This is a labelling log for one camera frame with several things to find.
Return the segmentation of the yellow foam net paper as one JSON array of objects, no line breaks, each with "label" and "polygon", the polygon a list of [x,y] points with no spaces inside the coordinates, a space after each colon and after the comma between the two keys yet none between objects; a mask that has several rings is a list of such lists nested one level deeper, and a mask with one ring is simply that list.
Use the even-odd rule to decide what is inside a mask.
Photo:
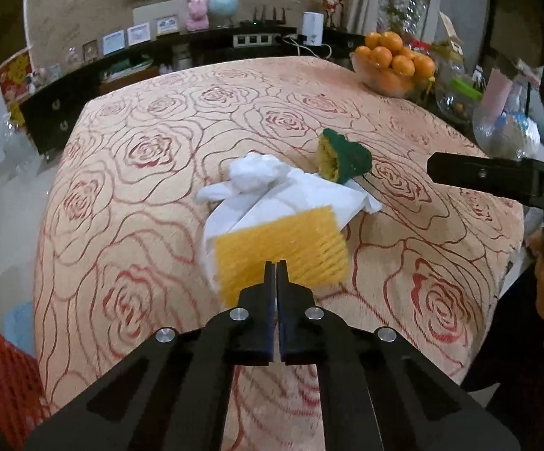
[{"label": "yellow foam net paper", "polygon": [[289,280],[309,288],[338,284],[348,277],[348,246],[342,229],[359,213],[382,205],[353,180],[328,181],[289,169],[266,188],[239,192],[231,181],[212,186],[229,192],[203,231],[202,261],[212,291],[226,307],[239,292],[259,284],[265,264],[285,261]]}]

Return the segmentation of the rose patterned tablecloth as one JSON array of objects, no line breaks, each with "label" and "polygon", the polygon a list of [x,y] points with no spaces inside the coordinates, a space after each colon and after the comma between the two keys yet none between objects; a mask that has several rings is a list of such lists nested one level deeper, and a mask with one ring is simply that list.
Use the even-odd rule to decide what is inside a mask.
[{"label": "rose patterned tablecloth", "polygon": [[90,101],[36,267],[29,450],[517,450],[461,386],[523,212],[420,107],[314,58]]}]

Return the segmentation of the red plastic mesh basket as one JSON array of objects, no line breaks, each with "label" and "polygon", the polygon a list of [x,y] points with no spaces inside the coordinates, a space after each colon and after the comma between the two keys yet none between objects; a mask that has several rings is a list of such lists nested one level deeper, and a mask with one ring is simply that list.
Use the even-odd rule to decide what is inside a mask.
[{"label": "red plastic mesh basket", "polygon": [[36,360],[0,334],[0,443],[20,450],[50,416]]}]

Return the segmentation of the glass bowl of oranges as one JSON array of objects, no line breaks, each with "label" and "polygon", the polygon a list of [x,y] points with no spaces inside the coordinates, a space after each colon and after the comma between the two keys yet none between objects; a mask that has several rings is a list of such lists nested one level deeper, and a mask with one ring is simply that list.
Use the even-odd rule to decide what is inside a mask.
[{"label": "glass bowl of oranges", "polygon": [[432,57],[412,50],[392,30],[366,34],[351,62],[366,86],[388,98],[415,99],[432,86],[437,71]]}]

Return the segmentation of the white crumpled tissue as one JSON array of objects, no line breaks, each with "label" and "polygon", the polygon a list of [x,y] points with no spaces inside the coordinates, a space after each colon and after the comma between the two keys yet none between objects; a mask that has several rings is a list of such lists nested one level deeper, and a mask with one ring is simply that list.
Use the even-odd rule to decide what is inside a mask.
[{"label": "white crumpled tissue", "polygon": [[272,155],[249,153],[231,161],[228,165],[226,181],[207,185],[196,193],[196,200],[225,201],[240,194],[266,191],[270,186],[285,180],[292,166]]}]

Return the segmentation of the clear water jug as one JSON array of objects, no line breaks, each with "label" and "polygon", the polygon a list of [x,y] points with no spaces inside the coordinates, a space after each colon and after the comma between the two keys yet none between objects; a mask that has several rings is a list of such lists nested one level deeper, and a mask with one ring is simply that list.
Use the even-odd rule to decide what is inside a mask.
[{"label": "clear water jug", "polygon": [[23,179],[33,178],[41,166],[41,156],[30,136],[23,127],[12,118],[10,112],[2,117],[1,147],[9,168]]}]

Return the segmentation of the white router box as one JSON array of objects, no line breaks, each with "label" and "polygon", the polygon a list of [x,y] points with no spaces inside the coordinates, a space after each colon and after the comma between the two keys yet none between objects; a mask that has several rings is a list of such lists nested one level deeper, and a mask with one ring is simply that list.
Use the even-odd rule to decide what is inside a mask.
[{"label": "white router box", "polygon": [[324,17],[323,13],[309,11],[302,16],[302,35],[305,37],[306,45],[313,47],[322,45]]}]

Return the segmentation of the black tv cabinet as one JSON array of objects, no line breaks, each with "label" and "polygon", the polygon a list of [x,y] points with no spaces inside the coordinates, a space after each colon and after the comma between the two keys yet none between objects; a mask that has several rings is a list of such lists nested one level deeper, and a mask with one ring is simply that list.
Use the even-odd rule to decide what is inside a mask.
[{"label": "black tv cabinet", "polygon": [[116,51],[73,70],[20,105],[33,144],[46,155],[64,149],[86,103],[184,67],[298,55],[306,38],[294,27],[253,26],[169,34]]}]

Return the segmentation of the red festive poster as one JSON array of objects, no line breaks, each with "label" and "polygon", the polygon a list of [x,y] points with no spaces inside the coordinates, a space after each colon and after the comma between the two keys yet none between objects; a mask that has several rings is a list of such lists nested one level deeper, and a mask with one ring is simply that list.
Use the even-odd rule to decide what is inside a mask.
[{"label": "red festive poster", "polygon": [[11,118],[21,126],[26,125],[20,104],[30,96],[33,66],[30,50],[25,48],[7,58],[0,65],[0,90]]}]

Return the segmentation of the light blue globe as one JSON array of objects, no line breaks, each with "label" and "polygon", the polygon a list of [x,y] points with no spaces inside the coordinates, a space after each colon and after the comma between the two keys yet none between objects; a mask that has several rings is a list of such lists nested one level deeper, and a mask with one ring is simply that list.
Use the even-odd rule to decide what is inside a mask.
[{"label": "light blue globe", "polygon": [[239,0],[208,0],[208,15],[215,27],[233,27]]}]

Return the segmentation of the pink plush toy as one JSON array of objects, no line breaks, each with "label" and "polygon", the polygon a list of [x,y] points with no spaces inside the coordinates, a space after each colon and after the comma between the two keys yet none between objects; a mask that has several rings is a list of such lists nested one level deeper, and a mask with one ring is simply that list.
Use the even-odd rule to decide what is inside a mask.
[{"label": "pink plush toy", "polygon": [[186,17],[186,30],[200,32],[210,27],[207,0],[190,0]]}]

